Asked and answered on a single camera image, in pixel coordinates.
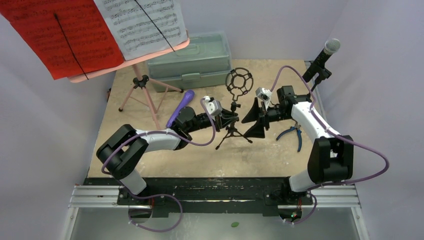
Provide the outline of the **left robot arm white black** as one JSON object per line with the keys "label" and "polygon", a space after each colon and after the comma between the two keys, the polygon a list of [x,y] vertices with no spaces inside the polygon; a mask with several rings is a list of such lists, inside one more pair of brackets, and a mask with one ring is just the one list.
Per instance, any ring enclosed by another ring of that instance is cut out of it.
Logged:
{"label": "left robot arm white black", "polygon": [[212,120],[207,113],[196,114],[190,106],[183,107],[171,126],[164,130],[145,131],[133,128],[130,124],[122,125],[96,152],[96,157],[103,163],[103,170],[120,181],[129,191],[129,197],[138,205],[149,199],[147,183],[136,171],[136,165],[143,154],[184,148],[192,140],[191,132],[211,127],[213,132],[229,126],[239,119],[238,114],[223,109]]}

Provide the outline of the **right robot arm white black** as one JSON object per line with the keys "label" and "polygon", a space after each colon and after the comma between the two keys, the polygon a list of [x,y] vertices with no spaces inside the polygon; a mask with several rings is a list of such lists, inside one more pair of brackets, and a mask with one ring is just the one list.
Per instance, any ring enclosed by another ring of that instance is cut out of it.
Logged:
{"label": "right robot arm white black", "polygon": [[337,131],[330,134],[331,126],[316,113],[308,94],[296,95],[291,85],[283,86],[277,90],[279,103],[275,106],[270,106],[270,90],[259,87],[255,94],[252,108],[241,121],[243,124],[254,123],[245,132],[245,137],[263,139],[270,123],[293,120],[300,124],[313,143],[306,170],[290,176],[286,181],[287,186],[280,191],[284,202],[294,203],[300,198],[301,192],[315,185],[340,182],[352,177],[352,138],[345,135],[339,139],[336,137]]}

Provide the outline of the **purple toy microphone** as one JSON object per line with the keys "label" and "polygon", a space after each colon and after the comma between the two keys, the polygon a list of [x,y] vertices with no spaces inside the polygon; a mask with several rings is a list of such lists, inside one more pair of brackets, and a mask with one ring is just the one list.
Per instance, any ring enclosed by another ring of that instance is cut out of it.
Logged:
{"label": "purple toy microphone", "polygon": [[195,97],[195,92],[192,89],[187,90],[175,110],[173,111],[172,115],[169,117],[166,128],[170,128],[177,118],[177,116],[180,113],[180,110],[186,107]]}

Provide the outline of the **black tripod mic stand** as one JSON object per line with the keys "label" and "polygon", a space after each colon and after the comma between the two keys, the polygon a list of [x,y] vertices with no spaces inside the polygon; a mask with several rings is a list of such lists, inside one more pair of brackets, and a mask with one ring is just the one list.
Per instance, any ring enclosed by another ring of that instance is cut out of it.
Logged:
{"label": "black tripod mic stand", "polygon": [[[230,110],[236,112],[237,108],[241,107],[240,103],[237,103],[238,98],[247,95],[253,87],[254,78],[251,72],[244,67],[236,67],[232,69],[226,75],[225,87],[227,91],[232,95],[232,102],[230,104]],[[238,131],[235,127],[235,123],[231,123],[225,128],[227,130],[226,135],[222,138],[221,142],[215,147],[218,150],[225,139],[242,137],[247,140],[248,143],[252,144],[253,141],[244,137],[244,135]]]}

